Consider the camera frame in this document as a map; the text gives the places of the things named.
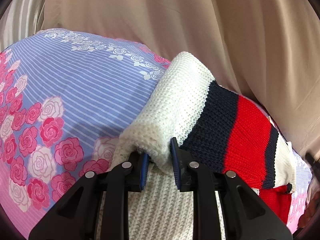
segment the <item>blue striped fabric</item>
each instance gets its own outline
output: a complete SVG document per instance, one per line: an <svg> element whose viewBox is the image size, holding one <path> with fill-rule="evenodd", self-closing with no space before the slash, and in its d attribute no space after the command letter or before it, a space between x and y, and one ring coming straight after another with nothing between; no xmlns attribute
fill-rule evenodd
<svg viewBox="0 0 320 240"><path fill-rule="evenodd" d="M312 173L308 165L302 160L295 150L292 150L293 156L296 160L296 192L292 197L297 197L306 193L311 182Z"/></svg>
<svg viewBox="0 0 320 240"><path fill-rule="evenodd" d="M57 186L58 182L63 182L65 188L70 187L92 163L97 162L95 171L107 170L117 137L139 114L169 64L143 44L65 29L41 31L18 41L4 53L7 66L11 66L5 71L14 71L12 86L19 80L26 80L26 86L16 85L22 95L19 113L25 114L22 109L28 111L37 102L42 109L33 124L25 121L21 127L8 133L8 136L13 135L17 145L14 160L10 158L10 152L3 154L1 160L7 166L8 173L0 174L0 179L9 181L9 195L13 202L19 201L12 197L10 185L17 187L18 184L19 190L28 191L31 204L19 205L23 212L30 206L47 211L64 193ZM2 87L0 92L4 90L4 97L8 97L10 89ZM47 102L55 113L48 112L51 109L46 108ZM8 108L6 118L11 116L12 119L5 119L1 124L2 147L9 140L3 132L4 123L8 121L10 126L16 118L15 113L9 115L10 103L5 103L6 106L2 107ZM53 122L53 119L56 130L52 128L45 134L46 122ZM19 143L31 126L37 129L37 149L27 152ZM44 135L51 138L52 132L57 133L57 139L44 141ZM59 150L66 142L72 143L75 151L83 151L83 158L79 155L72 164L66 164L64 157L59 157ZM35 157L37 151L42 151L40 159ZM109 164L99 162L99 159L105 159ZM13 169L12 163L23 163L21 169L23 171L25 167L27 178L19 181L12 177L9 174ZM42 181L44 192L48 187L48 200L36 202L32 190L34 183L38 182L34 179Z"/></svg>

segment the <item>bedding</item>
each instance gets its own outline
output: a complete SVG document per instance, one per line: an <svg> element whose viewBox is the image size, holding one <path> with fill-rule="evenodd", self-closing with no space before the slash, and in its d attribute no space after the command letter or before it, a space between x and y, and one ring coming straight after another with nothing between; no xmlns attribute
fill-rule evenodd
<svg viewBox="0 0 320 240"><path fill-rule="evenodd" d="M263 105L287 141L320 156L320 25L308 0L46 0L43 28L188 51L218 84Z"/></svg>
<svg viewBox="0 0 320 240"><path fill-rule="evenodd" d="M119 134L169 61L140 43L51 29L0 54L0 203L25 238Z"/></svg>
<svg viewBox="0 0 320 240"><path fill-rule="evenodd" d="M172 137L195 161L212 171L235 171L287 223L291 204L288 193L296 189L296 165L285 140L252 102L220 87L198 59L181 52L138 117L120 135L113 156L114 166L138 148L157 166L149 171L144 192L129 196L129 226L143 228L131 233L134 239L162 239L167 236L162 235L164 225L169 232L192 234L189 214L193 207L183 205L173 190ZM155 203L163 208L150 210ZM166 216L177 205L172 223ZM182 221L186 223L184 232L174 228Z"/></svg>
<svg viewBox="0 0 320 240"><path fill-rule="evenodd" d="M253 101L251 102L255 104L255 106L264 114L265 117L268 118L271 124L277 129L277 131L281 133L276 123L272 120L271 116L257 103ZM293 234L298 229L299 218L304 214L305 207L308 203L308 191L310 190L311 186L312 173L308 164L302 160L302 158L294 149L292 149L291 142L287 142L287 144L294 156L296 166L296 191L292 194L291 197L291 204L287 221L287 227Z"/></svg>

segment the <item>striped knit garment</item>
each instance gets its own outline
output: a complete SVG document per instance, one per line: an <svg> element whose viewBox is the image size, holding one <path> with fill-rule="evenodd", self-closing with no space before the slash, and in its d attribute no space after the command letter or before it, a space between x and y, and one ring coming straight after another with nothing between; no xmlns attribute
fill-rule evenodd
<svg viewBox="0 0 320 240"><path fill-rule="evenodd" d="M292 185L274 188L278 140L255 104L212 81L203 112L180 148L214 172L235 171L287 223Z"/></svg>
<svg viewBox="0 0 320 240"><path fill-rule="evenodd" d="M113 166L137 148L156 164L144 192L129 195L130 239L192 239L192 194L175 190L172 137L212 171L235 171L286 223L296 187L286 142L252 102L220 87L198 59L182 52L120 135L114 153Z"/></svg>

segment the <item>beige bedsheet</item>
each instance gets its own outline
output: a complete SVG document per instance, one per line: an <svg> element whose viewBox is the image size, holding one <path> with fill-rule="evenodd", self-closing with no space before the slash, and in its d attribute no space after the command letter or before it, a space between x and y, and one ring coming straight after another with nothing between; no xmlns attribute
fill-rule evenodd
<svg viewBox="0 0 320 240"><path fill-rule="evenodd" d="M259 101L301 156L320 157L320 21L307 0L46 0L63 27L189 51L219 84Z"/></svg>

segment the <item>white rose print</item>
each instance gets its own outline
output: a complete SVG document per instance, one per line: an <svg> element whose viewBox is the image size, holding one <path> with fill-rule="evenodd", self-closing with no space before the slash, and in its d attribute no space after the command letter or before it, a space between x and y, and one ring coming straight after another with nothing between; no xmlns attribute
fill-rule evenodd
<svg viewBox="0 0 320 240"><path fill-rule="evenodd" d="M51 181L56 174L56 163L49 148L38 145L31 153L28 163L29 173L45 183Z"/></svg>
<svg viewBox="0 0 320 240"><path fill-rule="evenodd" d="M97 161L98 159L105 159L111 164L113 152L116 149L116 145L119 138L102 137L98 138L94 145L93 159Z"/></svg>
<svg viewBox="0 0 320 240"><path fill-rule="evenodd" d="M65 31L64 30L56 30L56 33L62 34L62 33L65 33Z"/></svg>
<svg viewBox="0 0 320 240"><path fill-rule="evenodd" d="M83 41L84 37L83 36L78 36L75 39L73 39L71 44L80 44Z"/></svg>
<svg viewBox="0 0 320 240"><path fill-rule="evenodd" d="M38 121L40 122L44 121L47 117L62 117L64 111L60 97L47 98L41 108L42 111L38 117Z"/></svg>
<svg viewBox="0 0 320 240"><path fill-rule="evenodd" d="M77 36L77 35L76 35L76 33L71 31L71 32L67 33L67 36Z"/></svg>
<svg viewBox="0 0 320 240"><path fill-rule="evenodd" d="M159 69L159 70L149 72L149 75L153 80L159 80L163 74L164 74L164 69Z"/></svg>
<svg viewBox="0 0 320 240"><path fill-rule="evenodd" d="M11 65L11 67L9 68L8 71L16 70L16 69L19 67L19 65L20 65L20 60L15 61L15 62Z"/></svg>
<svg viewBox="0 0 320 240"><path fill-rule="evenodd" d="M82 44L83 45L92 45L92 41L83 41Z"/></svg>
<svg viewBox="0 0 320 240"><path fill-rule="evenodd" d="M4 89L5 82L0 83L0 92Z"/></svg>
<svg viewBox="0 0 320 240"><path fill-rule="evenodd" d="M134 61L134 66L140 66L141 62L143 62L143 58L140 56L132 55L130 58L132 61Z"/></svg>
<svg viewBox="0 0 320 240"><path fill-rule="evenodd" d="M16 87L18 90L15 94L15 96L17 97L27 86L27 80L28 77L27 75L23 75L21 77L18 78L17 82L14 84L14 87Z"/></svg>
<svg viewBox="0 0 320 240"><path fill-rule="evenodd" d="M112 52L114 55L110 55L109 57L110 58L116 58L118 60L123 60L123 54L127 53L126 50L124 49L121 49L121 48L115 48L113 49L113 52Z"/></svg>
<svg viewBox="0 0 320 240"><path fill-rule="evenodd" d="M94 51L94 47L91 47L90 45L82 45L79 47L72 46L71 50L87 50L87 51Z"/></svg>
<svg viewBox="0 0 320 240"><path fill-rule="evenodd" d="M157 67L157 66L155 66L155 65L152 65L152 64L149 63L149 62L146 62L144 66L147 67L147 68L151 68L151 69L153 69L153 70L158 70L158 69L160 69L159 67Z"/></svg>
<svg viewBox="0 0 320 240"><path fill-rule="evenodd" d="M95 46L94 49L99 50L99 49L104 49L106 46L103 44L100 44L98 46Z"/></svg>
<svg viewBox="0 0 320 240"><path fill-rule="evenodd" d="M19 186L9 179L9 196L18 205L22 212L26 212L31 205L26 186Z"/></svg>
<svg viewBox="0 0 320 240"><path fill-rule="evenodd" d="M12 53L10 53L9 56L6 57L4 63L7 63L11 59L11 57L12 57Z"/></svg>
<svg viewBox="0 0 320 240"><path fill-rule="evenodd" d="M49 33L49 34L46 34L44 35L45 37L50 37L52 39L56 38L57 37L57 34L56 33Z"/></svg>
<svg viewBox="0 0 320 240"><path fill-rule="evenodd" d="M0 127L0 137L5 141L12 134L13 115L7 115Z"/></svg>
<svg viewBox="0 0 320 240"><path fill-rule="evenodd" d="M92 46L98 46L98 45L100 45L100 43L101 43L101 41L93 41Z"/></svg>

